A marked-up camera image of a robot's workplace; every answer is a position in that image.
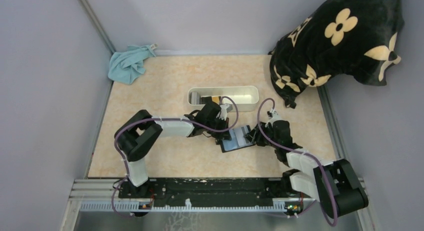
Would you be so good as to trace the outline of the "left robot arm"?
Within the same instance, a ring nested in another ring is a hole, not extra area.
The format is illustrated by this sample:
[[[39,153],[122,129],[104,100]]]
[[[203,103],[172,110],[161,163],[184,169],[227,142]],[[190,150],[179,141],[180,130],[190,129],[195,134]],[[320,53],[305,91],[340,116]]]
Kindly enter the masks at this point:
[[[148,181],[145,156],[159,138],[200,136],[207,132],[216,140],[229,140],[229,103],[206,103],[202,109],[180,117],[159,117],[147,110],[138,111],[115,134],[114,147],[123,158],[126,178],[140,187]]]

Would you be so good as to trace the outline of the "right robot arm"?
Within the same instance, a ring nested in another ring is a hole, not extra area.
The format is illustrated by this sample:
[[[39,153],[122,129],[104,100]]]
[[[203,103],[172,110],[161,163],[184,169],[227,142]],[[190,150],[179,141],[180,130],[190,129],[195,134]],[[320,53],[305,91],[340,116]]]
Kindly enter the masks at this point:
[[[312,155],[293,141],[288,121],[260,122],[245,138],[260,147],[273,147],[277,159],[290,168],[282,176],[285,189],[315,199],[327,217],[334,220],[369,206],[351,163]]]

